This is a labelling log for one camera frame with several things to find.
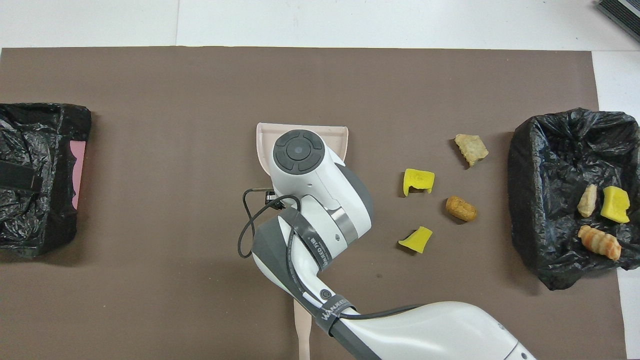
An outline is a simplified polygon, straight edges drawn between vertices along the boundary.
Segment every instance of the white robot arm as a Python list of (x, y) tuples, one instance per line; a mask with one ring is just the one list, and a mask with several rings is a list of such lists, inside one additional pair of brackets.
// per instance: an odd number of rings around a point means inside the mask
[(361, 315), (317, 274), (373, 220), (367, 188), (322, 138), (292, 130), (269, 159), (273, 188), (288, 205), (258, 227), (253, 259), (329, 336), (357, 359), (534, 359), (498, 321), (461, 302)]

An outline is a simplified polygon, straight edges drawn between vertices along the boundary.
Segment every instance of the white table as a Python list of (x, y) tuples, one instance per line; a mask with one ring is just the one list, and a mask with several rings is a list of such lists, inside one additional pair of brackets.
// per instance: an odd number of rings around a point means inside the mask
[[(590, 0), (0, 1), (0, 49), (150, 45), (592, 51), (600, 109), (640, 119), (640, 43)], [(640, 358), (640, 269), (618, 282)]]

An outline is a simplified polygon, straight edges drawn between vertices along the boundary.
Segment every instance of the bread piece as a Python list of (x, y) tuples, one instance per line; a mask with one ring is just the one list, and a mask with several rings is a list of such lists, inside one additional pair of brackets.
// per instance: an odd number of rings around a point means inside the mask
[(604, 255), (613, 261), (619, 260), (622, 247), (615, 236), (583, 225), (578, 231), (578, 237), (587, 250)]
[(591, 184), (584, 189), (584, 193), (578, 203), (578, 212), (582, 217), (588, 218), (596, 209), (596, 198), (598, 197), (598, 188)]
[(469, 167), (474, 166), (478, 161), (489, 155), (489, 151), (484, 147), (484, 143), (480, 140), (480, 136), (458, 134), (454, 141), (460, 148), (460, 151), (467, 160), (467, 163), (469, 163)]
[(472, 221), (478, 214), (478, 210), (475, 206), (457, 196), (449, 197), (445, 208), (451, 215), (464, 221)]

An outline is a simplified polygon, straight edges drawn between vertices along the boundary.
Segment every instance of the pink paper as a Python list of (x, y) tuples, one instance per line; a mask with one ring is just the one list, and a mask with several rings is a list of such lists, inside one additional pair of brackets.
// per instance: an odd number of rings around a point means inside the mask
[(86, 142), (70, 141), (71, 153), (76, 157), (76, 164), (74, 165), (73, 183), (74, 183), (74, 198), (71, 200), (74, 208), (78, 209), (78, 194), (80, 194), (80, 178), (82, 176), (82, 165), (84, 161), (84, 146)]

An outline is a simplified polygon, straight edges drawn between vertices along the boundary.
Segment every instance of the black strap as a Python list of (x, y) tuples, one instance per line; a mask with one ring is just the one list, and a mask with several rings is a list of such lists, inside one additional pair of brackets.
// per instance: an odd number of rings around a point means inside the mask
[(278, 216), (291, 226), (314, 257), (320, 271), (333, 261), (329, 248), (307, 219), (295, 208), (286, 208)]
[(0, 161), (0, 188), (37, 193), (42, 187), (42, 177), (30, 167)]
[(342, 295), (335, 294), (330, 297), (320, 308), (319, 316), (316, 316), (316, 324), (327, 334), (334, 325), (340, 314), (348, 307), (353, 307), (349, 300), (345, 299)]

